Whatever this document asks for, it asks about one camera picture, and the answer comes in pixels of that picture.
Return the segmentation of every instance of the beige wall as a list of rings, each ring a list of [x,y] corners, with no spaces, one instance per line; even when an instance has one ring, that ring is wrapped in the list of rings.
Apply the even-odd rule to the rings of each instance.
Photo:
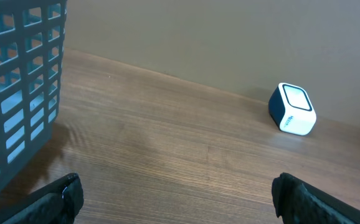
[[[75,0],[65,46],[268,101],[305,88],[360,126],[360,1]]]

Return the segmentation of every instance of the wooden table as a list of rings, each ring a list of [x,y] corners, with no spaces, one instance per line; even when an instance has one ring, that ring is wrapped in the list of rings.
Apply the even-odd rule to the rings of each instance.
[[[360,209],[360,129],[286,134],[266,103],[65,49],[52,139],[0,207],[69,172],[85,194],[76,223],[281,223],[281,172]]]

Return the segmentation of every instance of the cube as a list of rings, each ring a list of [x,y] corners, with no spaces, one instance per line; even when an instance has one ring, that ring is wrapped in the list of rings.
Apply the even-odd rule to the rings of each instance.
[[[281,131],[306,135],[316,123],[316,112],[301,87],[280,83],[268,102],[268,112]]]

